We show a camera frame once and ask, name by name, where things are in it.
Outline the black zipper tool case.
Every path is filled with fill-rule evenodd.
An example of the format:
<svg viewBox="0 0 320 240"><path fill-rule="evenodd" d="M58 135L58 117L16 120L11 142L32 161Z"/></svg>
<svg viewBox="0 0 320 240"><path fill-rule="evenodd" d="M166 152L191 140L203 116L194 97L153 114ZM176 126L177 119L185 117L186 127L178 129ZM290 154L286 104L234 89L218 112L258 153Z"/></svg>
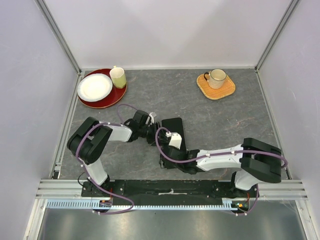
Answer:
<svg viewBox="0 0 320 240"><path fill-rule="evenodd" d="M183 128L183 121L180 117L163 119L161 121L161 126L163 128L168 129L172 133L180 134L182 138L180 150L183 150L183 151L187 150L184 128ZM159 145L161 146L161 150L164 152L164 147L167 146L170 142L170 139L166 137L166 131L164 129L160 130L158 140L159 140Z"/></svg>

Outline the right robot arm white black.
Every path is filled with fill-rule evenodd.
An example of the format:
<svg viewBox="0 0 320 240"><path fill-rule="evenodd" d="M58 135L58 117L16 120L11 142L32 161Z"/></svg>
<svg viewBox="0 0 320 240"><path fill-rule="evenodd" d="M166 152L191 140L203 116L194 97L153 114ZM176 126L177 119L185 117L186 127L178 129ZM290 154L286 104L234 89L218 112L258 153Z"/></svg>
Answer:
<svg viewBox="0 0 320 240"><path fill-rule="evenodd" d="M235 197L259 183L277 184L282 180L282 169L288 162L281 149L254 138L243 143L218 150L182 149L182 137L178 133L169 136L169 142L156 146L160 151L160 163L166 169L195 175L215 169L236 169L229 191Z"/></svg>

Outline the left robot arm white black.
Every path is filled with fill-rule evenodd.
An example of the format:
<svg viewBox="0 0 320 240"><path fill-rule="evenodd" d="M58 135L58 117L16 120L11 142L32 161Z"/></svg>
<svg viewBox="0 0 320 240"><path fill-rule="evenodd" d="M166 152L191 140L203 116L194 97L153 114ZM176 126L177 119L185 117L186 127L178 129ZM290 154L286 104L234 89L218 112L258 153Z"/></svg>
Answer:
<svg viewBox="0 0 320 240"><path fill-rule="evenodd" d="M143 110L137 110L132 118L122 123L100 122L94 117L88 117L69 138L67 148L93 183L92 191L99 197L104 197L110 191L110 177L101 162L107 143L131 143L144 138L149 145L154 146L156 131L160 127L161 124L154 120L154 114Z"/></svg>

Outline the red round tray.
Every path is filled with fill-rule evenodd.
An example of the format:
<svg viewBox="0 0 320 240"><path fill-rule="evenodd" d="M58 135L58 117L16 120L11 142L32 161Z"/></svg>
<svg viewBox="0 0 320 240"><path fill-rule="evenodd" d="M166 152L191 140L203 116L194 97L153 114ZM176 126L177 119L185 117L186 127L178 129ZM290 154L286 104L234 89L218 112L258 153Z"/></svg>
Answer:
<svg viewBox="0 0 320 240"><path fill-rule="evenodd" d="M93 74L104 74L110 78L110 71L111 71L111 68L97 69L88 73L85 77L88 77ZM94 101L94 102L85 101L82 98L80 98L79 95L77 97L87 107L94 108L94 109L104 109L118 103L125 95L126 90L127 90L127 85L123 88L117 88L113 86L109 95L107 95L105 98L99 101Z"/></svg>

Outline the pale yellow cup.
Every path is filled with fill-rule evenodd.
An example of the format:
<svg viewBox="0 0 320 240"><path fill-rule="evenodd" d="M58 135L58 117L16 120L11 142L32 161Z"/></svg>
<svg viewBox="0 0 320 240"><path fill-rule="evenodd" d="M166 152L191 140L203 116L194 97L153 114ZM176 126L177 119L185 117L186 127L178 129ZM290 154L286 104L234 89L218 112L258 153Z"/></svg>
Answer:
<svg viewBox="0 0 320 240"><path fill-rule="evenodd" d="M127 80L125 70L121 67L114 66L110 72L110 78L116 88L122 89L126 86Z"/></svg>

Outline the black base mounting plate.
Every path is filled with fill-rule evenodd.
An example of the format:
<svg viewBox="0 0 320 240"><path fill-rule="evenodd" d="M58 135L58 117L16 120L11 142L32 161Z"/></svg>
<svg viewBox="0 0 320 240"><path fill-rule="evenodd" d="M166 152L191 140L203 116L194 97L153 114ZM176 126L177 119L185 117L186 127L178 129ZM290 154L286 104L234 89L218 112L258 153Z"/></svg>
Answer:
<svg viewBox="0 0 320 240"><path fill-rule="evenodd" d="M249 190L235 188L230 181L219 180L110 180L103 189L126 197L134 205L199 205L220 204L223 198L247 199L257 196L257 187Z"/></svg>

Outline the white paper plate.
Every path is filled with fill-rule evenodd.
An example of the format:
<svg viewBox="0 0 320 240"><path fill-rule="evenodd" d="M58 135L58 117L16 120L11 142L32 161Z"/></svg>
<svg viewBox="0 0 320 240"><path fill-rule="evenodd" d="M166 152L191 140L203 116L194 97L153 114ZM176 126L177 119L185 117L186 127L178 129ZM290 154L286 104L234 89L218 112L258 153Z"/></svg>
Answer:
<svg viewBox="0 0 320 240"><path fill-rule="evenodd" d="M77 94L86 102L97 102L107 97L113 88L112 80L105 74L86 76L77 86Z"/></svg>

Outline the orange woven coaster mat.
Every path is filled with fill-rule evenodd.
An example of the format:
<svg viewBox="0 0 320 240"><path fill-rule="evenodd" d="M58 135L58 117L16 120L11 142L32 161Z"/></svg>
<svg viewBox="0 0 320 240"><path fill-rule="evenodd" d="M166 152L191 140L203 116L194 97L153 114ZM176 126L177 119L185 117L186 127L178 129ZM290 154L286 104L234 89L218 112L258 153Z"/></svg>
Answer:
<svg viewBox="0 0 320 240"><path fill-rule="evenodd" d="M224 81L221 88L213 89L209 86L208 82L204 78L204 74L200 74L196 79L197 86L204 94L204 96L210 100L219 100L227 96L232 95L236 91L236 85L226 75L226 80Z"/></svg>

